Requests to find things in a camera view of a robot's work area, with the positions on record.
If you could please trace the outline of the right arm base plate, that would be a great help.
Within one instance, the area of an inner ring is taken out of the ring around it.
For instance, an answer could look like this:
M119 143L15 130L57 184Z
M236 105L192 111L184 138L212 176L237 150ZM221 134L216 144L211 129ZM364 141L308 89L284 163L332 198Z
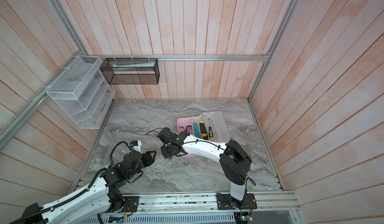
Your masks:
M217 206L219 210L255 210L257 209L254 194L245 194L242 201L233 198L230 194L216 193Z

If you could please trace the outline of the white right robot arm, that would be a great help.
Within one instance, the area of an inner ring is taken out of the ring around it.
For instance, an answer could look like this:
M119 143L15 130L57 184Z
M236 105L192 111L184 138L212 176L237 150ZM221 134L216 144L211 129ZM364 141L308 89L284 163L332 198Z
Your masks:
M238 142L230 140L228 143L216 143L186 132L177 134L167 127L162 129L157 137L163 142L161 151L166 159L180 154L195 154L219 163L226 178L231 182L232 199L243 201L247 180L251 179L248 173L252 159Z

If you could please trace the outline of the pink tool box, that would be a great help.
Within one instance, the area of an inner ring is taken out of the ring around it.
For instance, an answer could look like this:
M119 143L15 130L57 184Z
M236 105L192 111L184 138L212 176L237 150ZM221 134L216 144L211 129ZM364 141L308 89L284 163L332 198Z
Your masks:
M205 112L199 116L179 118L178 133L187 132L197 138L217 143L228 143L230 135L221 111Z

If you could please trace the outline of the yellow black utility knife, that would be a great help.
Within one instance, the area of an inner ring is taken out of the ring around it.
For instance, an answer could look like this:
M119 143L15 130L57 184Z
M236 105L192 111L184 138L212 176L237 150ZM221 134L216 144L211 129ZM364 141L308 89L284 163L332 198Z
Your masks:
M208 140L209 136L208 136L208 132L207 132L207 129L206 129L206 126L205 126L204 122L200 121L199 125L200 125L200 131L201 131L202 138L204 140Z

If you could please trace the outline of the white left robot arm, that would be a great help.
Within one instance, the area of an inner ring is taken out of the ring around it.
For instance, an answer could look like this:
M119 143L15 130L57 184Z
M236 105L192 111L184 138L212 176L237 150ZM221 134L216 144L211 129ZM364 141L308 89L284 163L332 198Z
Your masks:
M152 165L156 151L126 154L117 164L102 168L91 182L57 201L27 207L16 224L77 224L106 211L118 212L126 208L120 187L133 183L143 175L143 169Z

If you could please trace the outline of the yellow black phillips screwdriver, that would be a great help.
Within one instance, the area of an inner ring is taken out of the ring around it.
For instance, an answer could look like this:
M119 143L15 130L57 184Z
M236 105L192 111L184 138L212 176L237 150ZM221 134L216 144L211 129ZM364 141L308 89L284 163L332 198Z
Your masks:
M209 118L209 138L211 140L213 140L214 138L214 133L213 133L213 122L212 120Z

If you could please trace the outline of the steel hex key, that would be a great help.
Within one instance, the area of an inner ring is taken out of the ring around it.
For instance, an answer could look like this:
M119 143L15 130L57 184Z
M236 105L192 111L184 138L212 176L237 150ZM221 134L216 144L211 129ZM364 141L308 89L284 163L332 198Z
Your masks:
M185 128L185 132L187 133L191 133L191 130L192 130L192 126L191 125L188 125L186 128Z

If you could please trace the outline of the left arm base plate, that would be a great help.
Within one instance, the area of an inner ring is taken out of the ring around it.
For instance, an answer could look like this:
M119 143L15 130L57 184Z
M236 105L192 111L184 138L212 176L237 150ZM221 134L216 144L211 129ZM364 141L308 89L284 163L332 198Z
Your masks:
M105 212L121 212L135 213L138 210L139 196L121 196L112 199L110 206Z

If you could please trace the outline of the teal utility knife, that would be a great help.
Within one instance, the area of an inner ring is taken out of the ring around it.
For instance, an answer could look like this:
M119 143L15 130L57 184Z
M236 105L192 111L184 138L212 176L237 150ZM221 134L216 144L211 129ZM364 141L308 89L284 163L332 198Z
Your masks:
M197 122L194 123L194 132L195 132L195 136L199 139L202 138L201 136L201 133L200 133L200 129L199 129L199 124Z

